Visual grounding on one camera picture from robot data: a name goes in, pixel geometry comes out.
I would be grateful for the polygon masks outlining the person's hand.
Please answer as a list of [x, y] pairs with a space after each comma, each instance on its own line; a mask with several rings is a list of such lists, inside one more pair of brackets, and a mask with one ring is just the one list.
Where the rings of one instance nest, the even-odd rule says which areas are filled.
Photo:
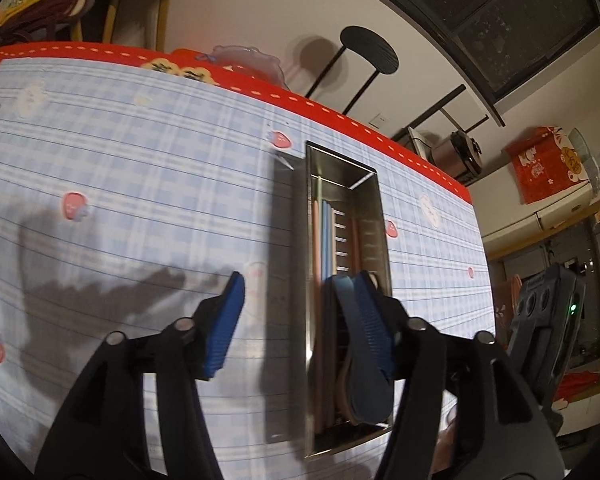
[[457, 406], [454, 405], [446, 414], [446, 427], [439, 432], [434, 457], [432, 458], [430, 474], [449, 468], [452, 462], [456, 434]]

